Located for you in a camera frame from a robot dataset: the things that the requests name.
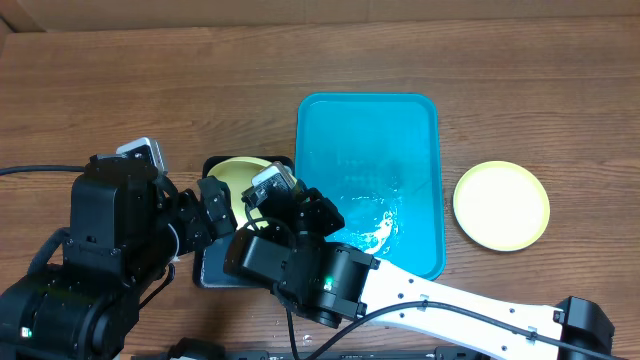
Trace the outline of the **yellow-green plate top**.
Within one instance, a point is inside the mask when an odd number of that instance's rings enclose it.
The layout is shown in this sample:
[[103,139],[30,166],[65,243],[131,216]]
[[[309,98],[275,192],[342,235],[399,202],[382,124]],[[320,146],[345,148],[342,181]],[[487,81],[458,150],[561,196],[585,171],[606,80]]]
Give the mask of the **yellow-green plate top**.
[[203,167],[203,176],[214,176],[225,182],[231,193],[231,208],[235,216],[237,227],[247,222],[242,193],[252,186],[252,178],[268,167],[270,162],[256,157],[226,157],[209,158]]

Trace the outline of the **yellow-green plate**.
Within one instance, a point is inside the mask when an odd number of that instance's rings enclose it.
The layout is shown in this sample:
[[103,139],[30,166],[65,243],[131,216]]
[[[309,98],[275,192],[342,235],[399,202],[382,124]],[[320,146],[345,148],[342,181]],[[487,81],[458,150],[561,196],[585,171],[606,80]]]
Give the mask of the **yellow-green plate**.
[[550,219],[550,201],[542,183],[529,170],[507,161],[470,168],[459,179],[452,204],[464,233],[499,252],[531,246]]
[[270,162],[256,157],[226,157],[209,158],[203,167],[203,176],[214,176],[225,182],[231,193],[231,208],[235,216],[237,227],[247,222],[242,193],[252,186],[252,178],[268,167]]

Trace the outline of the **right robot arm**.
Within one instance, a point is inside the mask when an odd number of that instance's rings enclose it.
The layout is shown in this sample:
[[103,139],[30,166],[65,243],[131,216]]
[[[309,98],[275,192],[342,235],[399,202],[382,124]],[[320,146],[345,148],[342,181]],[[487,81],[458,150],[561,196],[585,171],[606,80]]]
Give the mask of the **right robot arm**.
[[609,359],[614,327],[594,303],[556,306],[500,301],[423,279],[327,236],[344,226],[336,206],[311,188],[252,187],[258,210],[227,252],[227,274],[269,290],[289,317],[335,328],[318,358],[366,324],[402,328],[493,359]]

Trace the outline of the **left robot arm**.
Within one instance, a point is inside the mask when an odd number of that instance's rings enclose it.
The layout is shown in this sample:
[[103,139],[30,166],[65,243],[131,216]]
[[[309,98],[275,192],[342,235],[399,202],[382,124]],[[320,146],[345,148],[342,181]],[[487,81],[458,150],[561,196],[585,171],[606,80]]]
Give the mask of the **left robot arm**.
[[174,259],[236,227],[229,187],[199,180],[199,195],[166,177],[98,177],[73,184],[71,224],[1,296],[4,359],[115,359],[140,311],[175,276]]

